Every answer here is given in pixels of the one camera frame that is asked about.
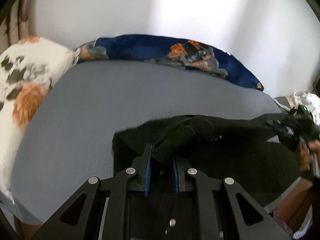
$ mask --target cream floral fabric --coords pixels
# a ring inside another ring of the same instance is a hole
[[[38,36],[28,36],[0,55],[0,191],[8,198],[24,131],[44,97],[75,63],[72,50]]]

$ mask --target gray mattress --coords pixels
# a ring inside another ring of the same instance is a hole
[[[12,210],[24,223],[45,222],[89,177],[112,176],[116,131],[175,115],[279,112],[267,94],[198,71],[123,60],[78,64],[27,128],[12,173]]]

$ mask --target triangular cutout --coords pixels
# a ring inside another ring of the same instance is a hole
[[[60,217],[60,221],[71,226],[76,226],[78,224],[86,198],[87,195],[85,193],[82,193]]]
[[[236,198],[241,210],[244,223],[247,226],[252,226],[263,221],[263,216],[240,194],[236,194]]]

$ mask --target black garment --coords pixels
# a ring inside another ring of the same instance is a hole
[[[294,153],[281,143],[267,142],[276,133],[266,120],[284,116],[265,114],[253,120],[177,116],[147,122],[115,134],[114,173],[129,167],[143,154],[145,144],[152,143],[159,163],[164,165],[179,154],[211,178],[234,178],[265,206],[299,177]]]

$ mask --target white strap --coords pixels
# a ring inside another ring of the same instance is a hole
[[[291,110],[289,107],[281,105],[277,99],[273,98],[273,100],[276,102],[276,104],[280,107],[282,107],[283,109],[287,110],[288,112]]]

